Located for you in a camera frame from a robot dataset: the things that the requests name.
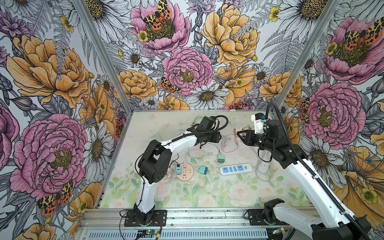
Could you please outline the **pink charger plug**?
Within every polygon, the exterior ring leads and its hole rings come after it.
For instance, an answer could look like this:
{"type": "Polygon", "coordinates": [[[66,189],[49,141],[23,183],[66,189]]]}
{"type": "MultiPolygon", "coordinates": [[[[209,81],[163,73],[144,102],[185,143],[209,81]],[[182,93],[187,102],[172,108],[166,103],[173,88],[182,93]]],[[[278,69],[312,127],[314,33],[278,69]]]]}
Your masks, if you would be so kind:
{"type": "Polygon", "coordinates": [[[234,136],[237,137],[237,136],[238,136],[238,132],[241,132],[241,131],[243,131],[243,130],[244,130],[244,129],[243,129],[243,128],[240,128],[240,127],[235,128],[235,129],[234,129],[234,136]]]}

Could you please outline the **teal charger with white cable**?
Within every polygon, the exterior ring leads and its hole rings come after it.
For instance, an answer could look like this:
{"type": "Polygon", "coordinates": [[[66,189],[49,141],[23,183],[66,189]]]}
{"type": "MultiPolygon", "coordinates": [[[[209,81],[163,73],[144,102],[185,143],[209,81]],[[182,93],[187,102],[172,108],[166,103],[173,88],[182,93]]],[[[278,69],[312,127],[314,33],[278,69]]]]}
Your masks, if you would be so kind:
{"type": "Polygon", "coordinates": [[[200,168],[199,168],[199,173],[200,173],[201,175],[206,175],[206,174],[208,173],[208,168],[205,167],[205,166],[200,166],[200,168]]]}

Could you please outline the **teal charger with black cable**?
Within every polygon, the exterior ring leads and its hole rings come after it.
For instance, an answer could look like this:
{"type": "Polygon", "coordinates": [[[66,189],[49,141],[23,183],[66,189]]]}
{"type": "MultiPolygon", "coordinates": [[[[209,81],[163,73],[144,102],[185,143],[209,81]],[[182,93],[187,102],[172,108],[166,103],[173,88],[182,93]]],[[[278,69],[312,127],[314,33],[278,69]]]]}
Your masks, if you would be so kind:
{"type": "Polygon", "coordinates": [[[182,174],[182,168],[181,168],[180,165],[177,165],[177,166],[176,166],[176,174],[177,174],[177,175],[181,175],[181,174],[182,174]]]}

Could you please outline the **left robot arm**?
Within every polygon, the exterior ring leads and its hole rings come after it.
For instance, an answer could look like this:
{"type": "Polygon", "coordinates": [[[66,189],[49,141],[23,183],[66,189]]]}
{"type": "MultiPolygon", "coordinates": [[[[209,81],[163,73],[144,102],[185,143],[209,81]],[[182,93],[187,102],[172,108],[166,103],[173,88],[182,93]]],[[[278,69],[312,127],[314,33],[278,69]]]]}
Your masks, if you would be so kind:
{"type": "Polygon", "coordinates": [[[173,155],[198,144],[218,143],[222,128],[206,130],[200,126],[189,128],[182,135],[163,142],[151,141],[137,158],[138,174],[143,179],[139,199],[134,205],[135,221],[141,225],[151,222],[155,210],[155,193],[158,182],[164,178],[173,155]]]}

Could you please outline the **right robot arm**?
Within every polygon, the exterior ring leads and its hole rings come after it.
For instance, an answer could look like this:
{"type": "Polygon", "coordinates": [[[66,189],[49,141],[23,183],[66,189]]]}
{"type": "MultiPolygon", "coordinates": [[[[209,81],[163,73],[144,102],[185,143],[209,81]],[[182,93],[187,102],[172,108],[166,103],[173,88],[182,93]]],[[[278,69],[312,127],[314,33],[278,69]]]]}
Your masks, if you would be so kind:
{"type": "Polygon", "coordinates": [[[302,212],[281,199],[265,203],[266,222],[284,222],[312,240],[368,240],[371,225],[366,217],[357,217],[323,181],[307,160],[301,147],[292,144],[284,123],[277,120],[255,120],[254,130],[237,132],[241,141],[250,147],[271,153],[301,186],[314,205],[318,217],[302,212]]]}

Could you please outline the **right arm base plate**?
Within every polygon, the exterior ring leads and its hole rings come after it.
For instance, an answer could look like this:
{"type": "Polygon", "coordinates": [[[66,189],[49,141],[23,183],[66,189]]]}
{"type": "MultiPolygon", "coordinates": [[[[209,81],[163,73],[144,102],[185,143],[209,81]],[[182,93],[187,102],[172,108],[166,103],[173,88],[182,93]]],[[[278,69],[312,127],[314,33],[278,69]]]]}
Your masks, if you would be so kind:
{"type": "Polygon", "coordinates": [[[273,219],[267,221],[261,209],[246,210],[243,218],[248,220],[251,226],[273,226],[280,223],[273,219]]]}

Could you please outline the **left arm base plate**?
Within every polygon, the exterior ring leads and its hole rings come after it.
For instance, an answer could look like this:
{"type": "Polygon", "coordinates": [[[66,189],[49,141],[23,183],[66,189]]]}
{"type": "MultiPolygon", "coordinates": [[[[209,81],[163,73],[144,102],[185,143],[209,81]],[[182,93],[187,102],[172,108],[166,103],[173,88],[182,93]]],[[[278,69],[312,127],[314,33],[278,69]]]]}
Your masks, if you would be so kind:
{"type": "Polygon", "coordinates": [[[165,227],[167,210],[152,209],[144,214],[140,210],[129,210],[125,216],[125,227],[165,227]]]}

